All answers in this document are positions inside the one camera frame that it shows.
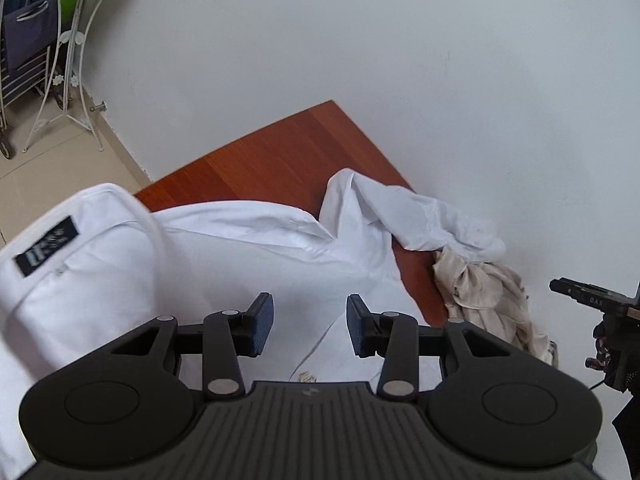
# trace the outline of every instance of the baseboard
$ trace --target baseboard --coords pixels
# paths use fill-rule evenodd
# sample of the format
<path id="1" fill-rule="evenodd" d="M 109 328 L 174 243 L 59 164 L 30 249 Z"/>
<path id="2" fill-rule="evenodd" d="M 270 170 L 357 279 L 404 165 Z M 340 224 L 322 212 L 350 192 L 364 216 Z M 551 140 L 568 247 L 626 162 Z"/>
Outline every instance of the baseboard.
<path id="1" fill-rule="evenodd" d="M 76 94 L 74 95 L 74 97 L 79 101 L 80 95 L 78 89 L 74 88 L 74 90 L 74 94 Z M 86 92 L 86 90 L 84 91 L 84 99 L 86 101 L 87 108 L 95 106 L 94 101 L 91 99 L 91 96 Z M 130 174 L 132 174 L 136 182 L 140 184 L 140 187 L 145 188 L 147 186 L 150 186 L 153 182 L 151 181 L 151 179 L 149 179 L 148 175 L 142 170 L 142 168 L 140 168 L 135 159 L 124 147 L 123 143 L 120 142 L 120 139 L 111 129 L 102 112 L 93 113 L 92 120 L 94 121 L 94 126 L 102 134 L 102 138 L 109 143 L 115 154 L 124 164 L 124 167 L 127 168 Z"/>

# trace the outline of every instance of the crumpled fabric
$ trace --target crumpled fabric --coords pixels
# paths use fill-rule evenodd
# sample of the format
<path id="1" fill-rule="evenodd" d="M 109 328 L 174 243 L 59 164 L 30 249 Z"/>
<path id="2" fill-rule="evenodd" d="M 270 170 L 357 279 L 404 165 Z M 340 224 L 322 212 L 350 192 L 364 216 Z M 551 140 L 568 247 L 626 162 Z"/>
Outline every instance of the crumpled fabric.
<path id="1" fill-rule="evenodd" d="M 435 257 L 434 278 L 449 317 L 462 317 L 547 364 L 553 363 L 552 344 L 531 321 L 529 297 L 516 272 L 501 264 L 470 262 L 449 246 Z"/>
<path id="2" fill-rule="evenodd" d="M 335 210 L 344 213 L 337 215 Z M 401 186 L 385 186 L 344 169 L 329 180 L 319 220 L 336 234 L 354 228 L 350 218 L 380 222 L 408 251 L 434 251 L 449 246 L 473 262 L 495 261 L 505 253 L 504 242 L 495 235 L 491 222 L 470 218 L 436 198 Z M 372 253 L 371 248 L 379 251 L 378 242 L 372 237 L 351 238 L 354 242 L 348 243 L 355 253 Z"/>

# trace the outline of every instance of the navy bag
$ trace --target navy bag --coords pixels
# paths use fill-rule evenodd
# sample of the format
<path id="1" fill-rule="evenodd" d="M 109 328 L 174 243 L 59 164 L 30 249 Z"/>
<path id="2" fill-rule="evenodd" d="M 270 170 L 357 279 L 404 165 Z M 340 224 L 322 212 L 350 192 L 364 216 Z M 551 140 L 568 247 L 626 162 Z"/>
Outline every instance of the navy bag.
<path id="1" fill-rule="evenodd" d="M 2 38 L 9 72 L 58 37 L 58 0 L 4 0 Z"/>

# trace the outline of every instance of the red wooden tabletop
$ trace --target red wooden tabletop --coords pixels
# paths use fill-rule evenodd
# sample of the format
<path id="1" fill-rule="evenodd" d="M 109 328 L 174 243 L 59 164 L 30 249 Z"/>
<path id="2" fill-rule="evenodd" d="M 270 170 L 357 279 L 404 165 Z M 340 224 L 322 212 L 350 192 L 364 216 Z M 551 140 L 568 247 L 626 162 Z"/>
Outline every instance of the red wooden tabletop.
<path id="1" fill-rule="evenodd" d="M 263 200 L 316 218 L 329 178 L 351 168 L 383 184 L 410 186 L 365 134 L 330 101 L 223 146 L 140 191 L 151 211 L 212 200 Z M 394 241 L 402 282 L 425 320 L 447 319 L 433 282 L 433 256 Z"/>

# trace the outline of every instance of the tiled floor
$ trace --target tiled floor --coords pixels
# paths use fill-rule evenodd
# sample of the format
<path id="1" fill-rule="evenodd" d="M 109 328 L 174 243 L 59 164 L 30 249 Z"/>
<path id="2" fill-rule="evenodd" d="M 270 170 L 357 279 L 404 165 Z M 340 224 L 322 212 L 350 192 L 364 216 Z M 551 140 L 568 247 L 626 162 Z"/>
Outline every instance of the tiled floor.
<path id="1" fill-rule="evenodd" d="M 104 151 L 99 152 L 92 134 L 66 118 L 38 132 L 27 153 L 22 153 L 39 106 L 39 99 L 28 94 L 9 107 L 9 139 L 16 155 L 12 160 L 0 156 L 0 248 L 76 191 L 102 182 L 132 193 L 140 190 L 105 140 Z M 51 99 L 43 118 L 59 113 Z"/>

